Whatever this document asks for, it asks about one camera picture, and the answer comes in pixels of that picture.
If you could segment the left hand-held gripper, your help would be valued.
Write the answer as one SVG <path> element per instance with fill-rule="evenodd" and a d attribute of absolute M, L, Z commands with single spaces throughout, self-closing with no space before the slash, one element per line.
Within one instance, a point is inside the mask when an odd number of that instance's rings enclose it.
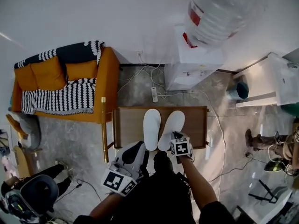
<path fill-rule="evenodd" d="M 127 196 L 144 177 L 148 155 L 143 141 L 121 148 L 105 170 L 101 185 L 111 192 Z"/>

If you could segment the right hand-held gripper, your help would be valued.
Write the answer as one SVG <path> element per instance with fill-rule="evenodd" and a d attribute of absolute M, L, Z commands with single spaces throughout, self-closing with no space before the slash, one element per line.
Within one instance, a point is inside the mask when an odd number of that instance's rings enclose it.
<path fill-rule="evenodd" d="M 170 142 L 171 153 L 176 157 L 188 156 L 192 157 L 193 147 L 190 142 L 190 137 L 182 132 L 174 131 L 171 133 Z"/>

